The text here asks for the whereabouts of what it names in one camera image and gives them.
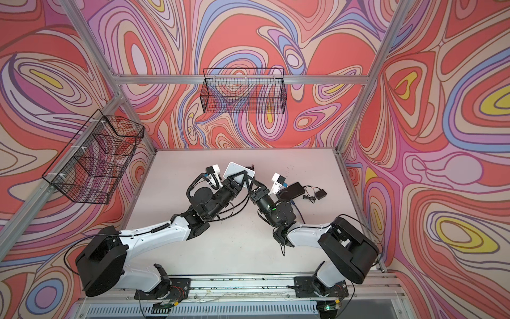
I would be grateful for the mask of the black power adapter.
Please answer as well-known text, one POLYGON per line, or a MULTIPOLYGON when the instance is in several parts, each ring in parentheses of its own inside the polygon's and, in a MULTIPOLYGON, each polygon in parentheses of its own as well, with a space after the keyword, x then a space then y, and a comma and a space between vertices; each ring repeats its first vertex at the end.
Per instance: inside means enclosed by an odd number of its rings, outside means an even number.
POLYGON ((327 196, 327 192, 316 186, 304 186, 305 194, 303 198, 315 203, 317 200, 323 199, 327 196))

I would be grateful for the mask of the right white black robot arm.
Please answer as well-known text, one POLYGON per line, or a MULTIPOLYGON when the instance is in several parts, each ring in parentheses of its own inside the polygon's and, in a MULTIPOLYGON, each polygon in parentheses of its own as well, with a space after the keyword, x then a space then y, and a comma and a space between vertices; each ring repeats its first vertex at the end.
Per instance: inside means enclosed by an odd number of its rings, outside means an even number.
POLYGON ((272 236, 282 253, 286 247, 313 247, 328 257, 312 276, 296 278, 297 293, 326 297, 346 280, 364 282, 380 254, 372 240, 341 215, 322 225, 299 223, 290 202, 274 202, 263 183, 251 177, 245 180, 250 200, 261 219, 273 228, 272 236))

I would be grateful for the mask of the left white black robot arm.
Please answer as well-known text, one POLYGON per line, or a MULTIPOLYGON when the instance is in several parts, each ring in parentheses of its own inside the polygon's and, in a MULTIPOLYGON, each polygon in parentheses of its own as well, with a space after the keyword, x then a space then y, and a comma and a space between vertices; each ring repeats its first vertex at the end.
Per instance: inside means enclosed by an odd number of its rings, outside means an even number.
POLYGON ((137 300, 169 296, 173 283, 160 264, 136 268, 132 261, 142 253, 203 234, 242 188, 249 187, 253 177, 253 171, 243 168, 220 180, 214 168, 208 167, 187 188, 190 203, 187 211, 175 214, 166 222, 139 229, 103 228, 75 260, 85 295, 95 297, 126 289, 134 290, 137 300))

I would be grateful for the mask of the small white network switch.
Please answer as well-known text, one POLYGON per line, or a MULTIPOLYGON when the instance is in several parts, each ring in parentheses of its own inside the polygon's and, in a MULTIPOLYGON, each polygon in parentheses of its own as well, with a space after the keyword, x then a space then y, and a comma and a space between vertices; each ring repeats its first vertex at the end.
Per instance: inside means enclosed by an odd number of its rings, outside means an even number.
POLYGON ((248 179, 255 176, 255 171, 252 168, 242 166, 240 164, 230 162, 223 174, 223 178, 233 178, 233 180, 240 186, 245 186, 245 177, 248 179))

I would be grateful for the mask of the black network switch box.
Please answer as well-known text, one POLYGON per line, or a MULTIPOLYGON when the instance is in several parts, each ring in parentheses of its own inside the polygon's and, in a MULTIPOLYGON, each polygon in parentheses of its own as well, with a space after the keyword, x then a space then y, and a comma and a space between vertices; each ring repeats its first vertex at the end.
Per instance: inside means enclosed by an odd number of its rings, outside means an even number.
POLYGON ((296 182, 281 189, 276 196, 281 202, 290 202, 304 194, 305 188, 300 182, 296 182))

